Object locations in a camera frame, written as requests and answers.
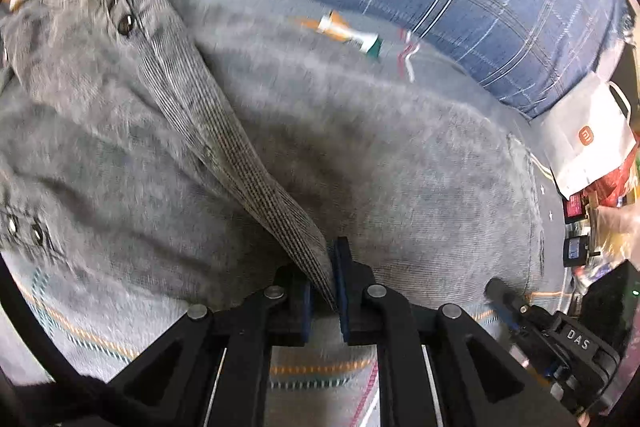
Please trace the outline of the grey denim pants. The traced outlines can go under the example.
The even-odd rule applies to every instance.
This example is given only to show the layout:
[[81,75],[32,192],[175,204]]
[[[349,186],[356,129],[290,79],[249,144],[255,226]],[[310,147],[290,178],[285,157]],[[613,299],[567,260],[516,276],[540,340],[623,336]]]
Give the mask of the grey denim pants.
[[200,0],[30,0],[2,18],[1,248],[83,282],[226,307],[329,246],[417,303],[544,278],[521,139],[268,13]]

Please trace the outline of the white paper shopping bag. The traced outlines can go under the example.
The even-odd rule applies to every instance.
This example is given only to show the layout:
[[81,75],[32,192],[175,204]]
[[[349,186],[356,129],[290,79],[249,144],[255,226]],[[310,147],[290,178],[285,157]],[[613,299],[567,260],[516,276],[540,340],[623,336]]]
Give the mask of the white paper shopping bag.
[[588,72],[533,119],[562,196],[569,198],[623,165],[634,147],[630,116],[620,87]]

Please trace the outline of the small black framed card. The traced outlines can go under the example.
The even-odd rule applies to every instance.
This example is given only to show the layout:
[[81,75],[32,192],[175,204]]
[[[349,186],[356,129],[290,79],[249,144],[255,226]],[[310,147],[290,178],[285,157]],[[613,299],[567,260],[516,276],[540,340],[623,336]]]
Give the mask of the small black framed card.
[[565,268],[582,267],[590,257],[590,236],[567,237],[563,243],[563,265]]

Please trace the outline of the red packaging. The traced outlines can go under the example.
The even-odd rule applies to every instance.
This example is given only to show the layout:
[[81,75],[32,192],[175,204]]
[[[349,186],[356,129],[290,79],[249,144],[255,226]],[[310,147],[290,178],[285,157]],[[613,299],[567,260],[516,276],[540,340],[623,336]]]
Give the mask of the red packaging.
[[620,167],[588,185],[582,195],[596,200],[599,206],[616,207],[618,200],[639,184],[637,153],[635,146]]

